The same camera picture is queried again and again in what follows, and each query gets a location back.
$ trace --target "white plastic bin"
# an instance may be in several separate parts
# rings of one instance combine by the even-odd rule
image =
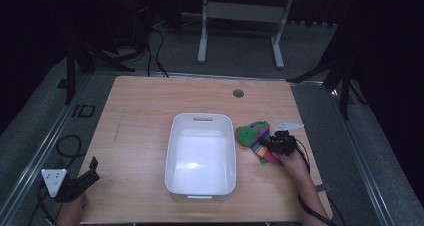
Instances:
[[[225,199],[234,190],[236,151],[229,117],[183,113],[174,118],[165,185],[177,199]]]

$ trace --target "black cable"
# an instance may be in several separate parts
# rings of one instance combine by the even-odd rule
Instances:
[[[152,32],[155,32],[155,33],[159,34],[160,37],[161,37],[159,47],[158,47],[158,49],[156,51],[156,56],[153,56],[153,58],[156,60],[156,64],[158,65],[159,69],[162,71],[162,74],[165,74],[164,76],[169,77],[168,73],[163,68],[163,65],[159,62],[159,52],[160,52],[160,49],[162,48],[163,41],[164,41],[163,34],[161,32],[159,32],[159,31],[157,31],[156,29],[152,29]]]
[[[68,139],[68,138],[76,138],[78,141],[77,144],[77,150],[75,151],[75,154],[70,155],[70,154],[66,154],[64,153],[61,148],[60,145],[62,143],[63,140]],[[70,134],[67,136],[64,136],[62,138],[60,138],[57,143],[56,143],[56,151],[59,155],[66,157],[66,158],[71,158],[70,162],[68,163],[68,165],[65,167],[66,169],[69,169],[70,166],[74,163],[75,159],[77,159],[78,157],[82,157],[85,156],[85,153],[80,153],[81,152],[81,147],[82,147],[82,142],[81,142],[81,138],[78,137],[75,134]],[[49,211],[47,210],[46,206],[44,205],[44,200],[47,197],[48,192],[45,192],[43,195],[41,195],[42,190],[46,188],[46,184],[44,183],[43,180],[40,181],[40,184],[38,185],[38,190],[37,190],[37,205],[35,206],[34,210],[32,211],[30,218],[28,220],[28,226],[32,225],[32,222],[34,220],[35,214],[37,213],[38,209],[41,209],[43,211],[43,213],[45,214],[45,219],[52,225],[55,224],[55,218],[57,217],[57,215],[60,212],[60,209],[62,208],[62,206],[60,207],[60,209],[58,210],[58,212],[56,213],[56,217],[53,218],[53,216],[49,213]]]
[[[147,49],[146,47],[138,46],[134,52],[120,55],[120,56],[110,56],[110,57],[113,60],[117,61],[118,63],[128,65],[143,58],[146,53],[146,49]],[[90,53],[90,55],[92,56],[92,59],[97,67],[107,67],[108,65],[110,65],[102,57],[99,57],[98,55],[93,53]]]
[[[62,207],[63,207],[63,203],[60,204],[60,207],[56,212],[56,216],[54,217],[55,219],[57,219],[57,216],[59,216],[60,211],[62,211]]]
[[[66,153],[64,153],[60,149],[60,143],[62,143],[63,140],[68,139],[68,138],[71,138],[71,137],[76,138],[77,141],[78,141],[78,148],[75,151],[75,154],[73,154],[73,155],[66,154]],[[56,143],[56,151],[57,151],[57,153],[60,154],[61,156],[65,157],[65,158],[71,158],[71,161],[69,161],[69,163],[68,163],[68,165],[66,165],[65,169],[69,169],[69,167],[74,163],[75,159],[77,159],[78,157],[85,156],[85,153],[80,154],[81,147],[82,147],[81,139],[80,139],[80,137],[78,137],[75,134],[69,134],[67,136],[64,136],[64,137],[60,138],[57,141],[57,143]]]
[[[300,142],[299,140],[296,140],[298,143],[300,143],[300,145],[302,145],[304,152],[302,152],[299,147],[296,147],[296,150],[302,155],[303,161],[306,164],[306,167],[308,168],[308,172],[311,173],[311,168],[310,168],[310,163],[309,163],[309,156],[308,156],[308,152],[306,151],[306,147],[303,145],[302,142]],[[343,218],[342,213],[340,212],[340,210],[337,208],[337,206],[334,204],[333,200],[331,200],[330,196],[327,195],[328,200],[330,201],[330,203],[333,205],[333,207],[336,209],[340,219],[342,220],[342,224],[346,225],[346,222]],[[329,226],[337,226],[335,223],[331,222],[331,220],[327,219],[326,217],[322,216],[321,214],[317,213],[316,211],[314,211],[313,209],[311,209],[300,197],[300,195],[298,195],[298,199],[300,202],[300,205],[302,206],[303,210],[305,210],[308,214],[314,216],[315,218],[319,219],[321,222],[329,225]]]

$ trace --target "human hand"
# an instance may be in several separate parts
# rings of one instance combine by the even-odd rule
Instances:
[[[56,203],[56,225],[77,226],[82,219],[82,209],[87,204],[87,195],[82,193],[72,202]]]
[[[296,183],[302,183],[310,178],[308,167],[303,159],[303,156],[294,150],[290,156],[284,154],[272,153],[276,158],[283,162],[287,172],[295,180]]]

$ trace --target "black stand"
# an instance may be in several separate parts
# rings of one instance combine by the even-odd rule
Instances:
[[[56,21],[60,33],[66,41],[66,57],[67,57],[67,96],[65,104],[68,105],[72,98],[75,95],[75,61],[78,62],[78,65],[83,73],[93,73],[96,69],[92,61],[93,55],[97,58],[104,60],[111,66],[117,68],[121,71],[134,72],[134,69],[128,68],[109,55],[105,54],[103,51],[92,46],[88,42],[85,42],[79,37],[78,32],[73,29],[71,25],[71,20],[64,13],[61,5],[57,0],[44,0],[46,5],[49,7],[49,11],[52,14],[53,18]]]
[[[315,69],[309,72],[306,72],[305,74],[302,74],[296,78],[287,79],[286,81],[292,82],[292,83],[301,83],[305,81],[306,79],[314,75],[317,75],[325,70],[330,70],[330,73],[327,75],[327,78],[324,80],[323,85],[326,89],[334,90],[339,84],[339,82],[343,80],[342,92],[340,96],[340,111],[343,117],[346,120],[349,120],[349,117],[347,115],[347,104],[349,99],[349,87],[351,84],[350,79],[351,79],[351,73],[352,73],[352,67],[353,67],[353,61],[354,61],[353,49],[352,48],[347,49],[344,52],[344,55],[342,55],[340,58],[331,60],[328,63],[321,63],[323,61],[322,59]]]

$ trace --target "dark background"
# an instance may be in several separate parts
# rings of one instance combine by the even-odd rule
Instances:
[[[283,5],[281,0],[234,0]],[[105,11],[101,0],[59,0],[80,36],[104,50],[132,44],[133,32],[125,24],[114,27],[116,15]],[[155,8],[175,27],[179,12],[201,12],[201,0],[152,0]],[[128,17],[134,0],[121,3]],[[25,105],[46,73],[65,56],[63,31],[44,0],[0,0],[0,132]],[[424,133],[421,80],[424,76],[423,0],[295,0],[289,21],[338,24],[326,58],[337,58],[353,50],[353,77],[380,122],[395,155],[421,203],[424,201]],[[146,37],[143,24],[136,30]]]

